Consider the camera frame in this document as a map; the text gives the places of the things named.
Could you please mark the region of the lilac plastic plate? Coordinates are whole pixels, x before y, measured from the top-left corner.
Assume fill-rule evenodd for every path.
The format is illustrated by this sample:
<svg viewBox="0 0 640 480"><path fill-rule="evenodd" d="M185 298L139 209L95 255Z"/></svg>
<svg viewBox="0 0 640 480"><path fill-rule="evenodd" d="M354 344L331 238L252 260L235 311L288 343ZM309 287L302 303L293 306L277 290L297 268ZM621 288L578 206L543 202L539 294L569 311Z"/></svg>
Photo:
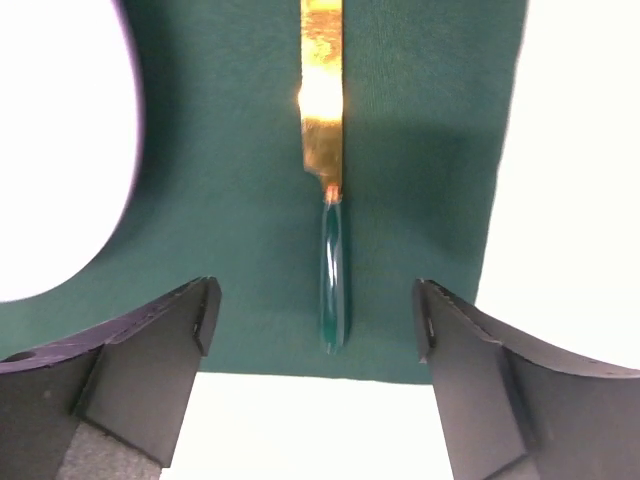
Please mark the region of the lilac plastic plate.
<svg viewBox="0 0 640 480"><path fill-rule="evenodd" d="M132 197L144 98L118 1L1 5L1 299L71 279Z"/></svg>

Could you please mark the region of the dark green cloth placemat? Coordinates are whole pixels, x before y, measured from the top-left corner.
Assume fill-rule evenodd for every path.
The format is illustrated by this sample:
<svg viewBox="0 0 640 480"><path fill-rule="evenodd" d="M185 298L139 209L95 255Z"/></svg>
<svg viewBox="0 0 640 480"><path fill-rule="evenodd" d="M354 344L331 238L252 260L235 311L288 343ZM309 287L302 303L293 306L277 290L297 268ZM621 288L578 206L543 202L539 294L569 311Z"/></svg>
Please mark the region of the dark green cloth placemat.
<svg viewBox="0 0 640 480"><path fill-rule="evenodd" d="M1 308L10 355L200 276L222 290L203 369L427 384L411 290L473 301L527 5L344 5L350 340L318 334L320 188L302 166L295 1L127 1L147 133L131 206L61 287Z"/></svg>

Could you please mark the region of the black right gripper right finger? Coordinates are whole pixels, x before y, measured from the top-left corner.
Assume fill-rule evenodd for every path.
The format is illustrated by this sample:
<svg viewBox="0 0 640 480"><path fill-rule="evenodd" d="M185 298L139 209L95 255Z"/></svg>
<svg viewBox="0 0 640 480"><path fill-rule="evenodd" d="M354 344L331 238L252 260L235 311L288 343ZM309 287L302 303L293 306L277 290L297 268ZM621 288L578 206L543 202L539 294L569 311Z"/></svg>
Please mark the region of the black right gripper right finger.
<svg viewBox="0 0 640 480"><path fill-rule="evenodd" d="M638 370L553 346L431 280L412 297L454 478L638 478Z"/></svg>

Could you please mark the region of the gold knife green handle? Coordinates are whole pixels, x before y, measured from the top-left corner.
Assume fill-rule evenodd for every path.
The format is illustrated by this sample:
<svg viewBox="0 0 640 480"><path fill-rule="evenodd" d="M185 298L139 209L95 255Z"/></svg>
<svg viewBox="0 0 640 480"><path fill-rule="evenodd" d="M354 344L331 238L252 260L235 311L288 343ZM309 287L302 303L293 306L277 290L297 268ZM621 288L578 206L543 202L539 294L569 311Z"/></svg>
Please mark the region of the gold knife green handle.
<svg viewBox="0 0 640 480"><path fill-rule="evenodd" d="M300 2L301 86L298 107L304 169L322 189L319 334L323 350L345 345L346 306L343 233L343 3Z"/></svg>

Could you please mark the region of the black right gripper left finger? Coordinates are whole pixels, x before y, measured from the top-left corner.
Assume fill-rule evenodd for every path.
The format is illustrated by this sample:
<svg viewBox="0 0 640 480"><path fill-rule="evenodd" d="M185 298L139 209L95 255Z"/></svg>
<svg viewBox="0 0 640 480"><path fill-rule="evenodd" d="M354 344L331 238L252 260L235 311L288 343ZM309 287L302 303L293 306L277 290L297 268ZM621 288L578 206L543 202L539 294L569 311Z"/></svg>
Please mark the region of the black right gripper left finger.
<svg viewBox="0 0 640 480"><path fill-rule="evenodd" d="M1 361L1 477L157 479L170 466L221 302L194 279Z"/></svg>

